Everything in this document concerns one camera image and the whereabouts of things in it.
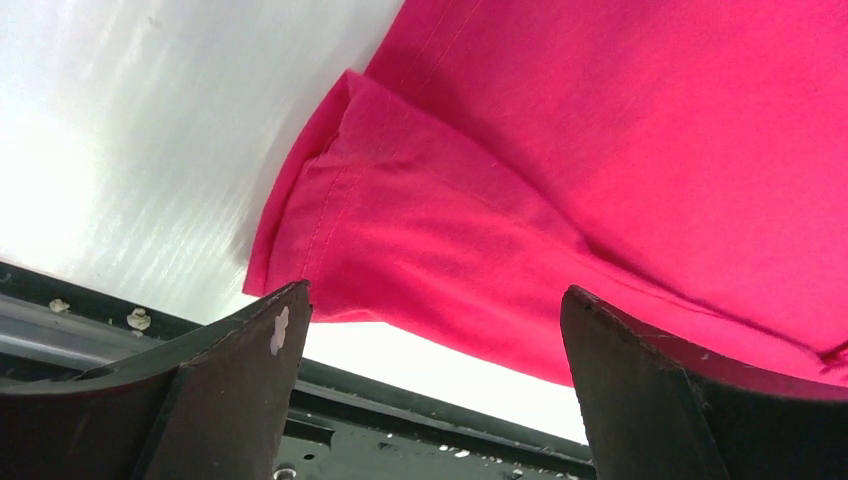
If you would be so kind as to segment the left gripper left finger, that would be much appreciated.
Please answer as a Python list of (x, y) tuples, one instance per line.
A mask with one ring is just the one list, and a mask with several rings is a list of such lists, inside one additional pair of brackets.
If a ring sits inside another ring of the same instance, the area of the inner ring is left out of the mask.
[(1, 391), (5, 479), (268, 479), (312, 306), (304, 281), (151, 350)]

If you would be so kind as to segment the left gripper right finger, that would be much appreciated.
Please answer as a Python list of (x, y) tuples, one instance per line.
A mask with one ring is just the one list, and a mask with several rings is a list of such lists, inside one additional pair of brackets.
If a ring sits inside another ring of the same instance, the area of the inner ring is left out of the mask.
[(561, 331), (601, 479), (843, 479), (847, 391), (754, 367), (570, 287)]

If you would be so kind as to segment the magenta t shirt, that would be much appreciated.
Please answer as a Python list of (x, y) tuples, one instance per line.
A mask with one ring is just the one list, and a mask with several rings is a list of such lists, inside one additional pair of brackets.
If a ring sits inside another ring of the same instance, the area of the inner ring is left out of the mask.
[(264, 207), (244, 290), (557, 384), (580, 286), (847, 382), (843, 1), (407, 1)]

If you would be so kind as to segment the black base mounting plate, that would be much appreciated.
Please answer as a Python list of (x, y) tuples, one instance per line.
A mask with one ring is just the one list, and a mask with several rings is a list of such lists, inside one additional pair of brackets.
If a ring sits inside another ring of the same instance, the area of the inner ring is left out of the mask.
[[(9, 264), (1, 268), (1, 391), (63, 380), (202, 328)], [(585, 446), (302, 357), (268, 479), (592, 479)]]

